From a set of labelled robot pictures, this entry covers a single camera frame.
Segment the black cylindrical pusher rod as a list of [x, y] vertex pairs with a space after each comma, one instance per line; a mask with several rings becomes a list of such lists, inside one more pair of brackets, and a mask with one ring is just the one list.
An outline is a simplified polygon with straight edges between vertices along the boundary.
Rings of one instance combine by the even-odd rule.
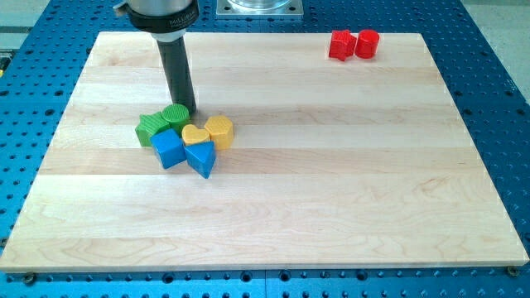
[[184, 38], [180, 37], [171, 42], [158, 41], [157, 46], [171, 101], [185, 106], [189, 114], [194, 114], [196, 111], [195, 93]]

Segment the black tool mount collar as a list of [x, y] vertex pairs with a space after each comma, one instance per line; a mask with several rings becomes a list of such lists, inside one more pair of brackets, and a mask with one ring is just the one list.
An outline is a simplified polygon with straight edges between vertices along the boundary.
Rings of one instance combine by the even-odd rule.
[[117, 17], [127, 15], [134, 27], [161, 42], [183, 37], [200, 13], [197, 0], [122, 0], [113, 10]]

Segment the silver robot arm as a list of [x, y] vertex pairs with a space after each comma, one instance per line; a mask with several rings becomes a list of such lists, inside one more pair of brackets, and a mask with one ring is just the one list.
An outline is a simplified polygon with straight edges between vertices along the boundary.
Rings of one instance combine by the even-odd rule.
[[186, 29], [199, 17], [197, 0], [122, 0], [114, 13], [156, 40], [173, 103], [195, 113], [195, 93], [186, 54]]

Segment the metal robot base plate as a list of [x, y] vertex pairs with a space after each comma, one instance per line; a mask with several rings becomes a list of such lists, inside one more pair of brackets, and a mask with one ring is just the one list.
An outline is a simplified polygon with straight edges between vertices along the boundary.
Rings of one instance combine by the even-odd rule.
[[231, 17], [301, 17], [302, 0], [218, 0], [216, 15]]

